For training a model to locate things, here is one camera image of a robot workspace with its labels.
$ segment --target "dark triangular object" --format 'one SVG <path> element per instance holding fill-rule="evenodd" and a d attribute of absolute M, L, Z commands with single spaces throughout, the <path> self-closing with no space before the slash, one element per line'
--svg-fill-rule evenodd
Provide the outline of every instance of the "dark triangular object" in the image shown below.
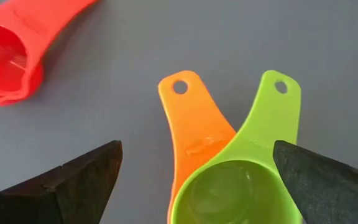
<path fill-rule="evenodd" d="M 358 170 L 285 141 L 273 158 L 307 224 L 358 224 Z"/>
<path fill-rule="evenodd" d="M 0 192 L 0 224 L 97 224 L 117 181 L 120 141 L 113 141 Z"/>

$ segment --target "plastic measuring cup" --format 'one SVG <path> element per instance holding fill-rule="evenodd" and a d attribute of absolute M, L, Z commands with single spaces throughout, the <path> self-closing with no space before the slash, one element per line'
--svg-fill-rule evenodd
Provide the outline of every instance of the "plastic measuring cup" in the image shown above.
<path fill-rule="evenodd" d="M 62 28 L 96 0 L 10 0 L 0 4 L 0 105 L 31 95 L 40 60 Z"/>
<path fill-rule="evenodd" d="M 174 84 L 186 83 L 179 94 Z M 194 72 L 182 71 L 164 78 L 158 92 L 167 114 L 173 140 L 175 175 L 168 223 L 173 201 L 185 180 L 221 151 L 236 134 L 208 93 L 201 78 Z"/>
<path fill-rule="evenodd" d="M 280 85 L 287 88 L 283 93 Z M 182 185 L 171 223 L 300 224 L 300 212 L 273 161 L 276 140 L 296 143 L 300 103 L 296 81 L 265 72 L 239 132 Z"/>

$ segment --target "red measuring cup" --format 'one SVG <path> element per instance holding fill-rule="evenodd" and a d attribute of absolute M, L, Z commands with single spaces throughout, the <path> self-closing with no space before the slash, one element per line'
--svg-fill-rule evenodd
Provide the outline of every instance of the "red measuring cup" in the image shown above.
<path fill-rule="evenodd" d="M 23 100 L 43 79 L 41 58 L 78 13 L 97 0 L 10 0 L 0 4 L 0 106 Z"/>

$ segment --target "gray table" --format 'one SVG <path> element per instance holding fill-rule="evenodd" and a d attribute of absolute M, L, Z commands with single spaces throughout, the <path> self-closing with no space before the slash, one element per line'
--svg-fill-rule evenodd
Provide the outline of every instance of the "gray table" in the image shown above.
<path fill-rule="evenodd" d="M 264 71 L 292 76 L 299 145 L 358 168 L 358 1 L 104 0 L 44 62 L 40 91 L 0 108 L 0 190 L 121 139 L 101 223 L 164 223 L 173 154 L 157 84 L 184 69 L 236 129 Z"/>

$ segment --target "green measuring cup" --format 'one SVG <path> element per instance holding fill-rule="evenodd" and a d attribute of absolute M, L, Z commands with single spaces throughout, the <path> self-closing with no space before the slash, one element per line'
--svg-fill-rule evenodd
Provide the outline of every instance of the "green measuring cup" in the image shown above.
<path fill-rule="evenodd" d="M 276 140 L 296 144 L 300 105 L 296 81 L 276 71 L 265 72 L 237 135 L 182 185 L 171 223 L 301 223 L 273 160 Z"/>

